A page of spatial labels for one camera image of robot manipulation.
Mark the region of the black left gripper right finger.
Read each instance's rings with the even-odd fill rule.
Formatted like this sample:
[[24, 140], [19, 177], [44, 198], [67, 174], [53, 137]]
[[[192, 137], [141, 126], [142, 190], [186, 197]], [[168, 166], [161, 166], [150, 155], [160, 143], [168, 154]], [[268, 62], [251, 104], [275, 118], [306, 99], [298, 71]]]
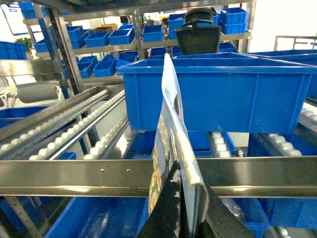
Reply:
[[254, 238], [205, 183], [197, 184], [196, 233], [197, 238]]

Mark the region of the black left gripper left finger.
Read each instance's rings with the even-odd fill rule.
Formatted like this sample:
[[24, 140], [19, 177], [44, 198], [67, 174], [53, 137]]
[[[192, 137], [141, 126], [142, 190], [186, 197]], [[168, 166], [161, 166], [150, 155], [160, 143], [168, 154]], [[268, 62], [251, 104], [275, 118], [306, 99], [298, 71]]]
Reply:
[[138, 233], [139, 238], [177, 238], [180, 233], [181, 170], [178, 161], [170, 169], [156, 205]]

